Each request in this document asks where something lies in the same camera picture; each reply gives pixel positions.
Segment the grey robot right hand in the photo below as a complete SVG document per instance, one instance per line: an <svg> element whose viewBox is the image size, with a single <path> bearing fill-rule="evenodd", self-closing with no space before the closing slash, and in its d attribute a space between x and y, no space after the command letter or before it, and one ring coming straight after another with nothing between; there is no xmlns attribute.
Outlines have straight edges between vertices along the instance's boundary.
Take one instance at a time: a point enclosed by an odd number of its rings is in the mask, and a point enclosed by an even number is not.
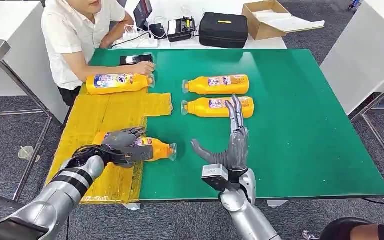
<svg viewBox="0 0 384 240"><path fill-rule="evenodd" d="M221 164L227 170L242 171L247 168L249 152L249 131L244 125L243 108L240 99L233 94L225 102L230 118L230 136L227 149L223 152L210 152L196 139L190 141L194 152L210 165Z"/></svg>

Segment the person's right hand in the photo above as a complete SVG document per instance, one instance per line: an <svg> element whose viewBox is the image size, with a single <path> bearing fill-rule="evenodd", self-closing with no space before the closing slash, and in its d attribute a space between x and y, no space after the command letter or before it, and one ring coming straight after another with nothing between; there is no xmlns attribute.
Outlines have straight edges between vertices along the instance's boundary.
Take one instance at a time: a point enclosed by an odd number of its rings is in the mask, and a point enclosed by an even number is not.
<svg viewBox="0 0 384 240"><path fill-rule="evenodd" d="M156 65L153 62L150 61L142 61L139 63L134 64L131 67L131 71L134 74L144 75L144 76L150 76L155 71Z"/></svg>

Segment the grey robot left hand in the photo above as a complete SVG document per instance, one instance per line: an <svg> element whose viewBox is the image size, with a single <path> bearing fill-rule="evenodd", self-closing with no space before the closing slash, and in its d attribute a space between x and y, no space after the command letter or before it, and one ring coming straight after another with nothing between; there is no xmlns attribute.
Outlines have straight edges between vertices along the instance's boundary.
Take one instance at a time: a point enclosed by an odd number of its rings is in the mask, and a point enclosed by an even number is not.
<svg viewBox="0 0 384 240"><path fill-rule="evenodd" d="M110 132L102 141L113 155L111 162L125 169L132 168L135 163L145 162L154 157L152 145L136 145L135 142L146 133L144 127L131 127Z"/></svg>

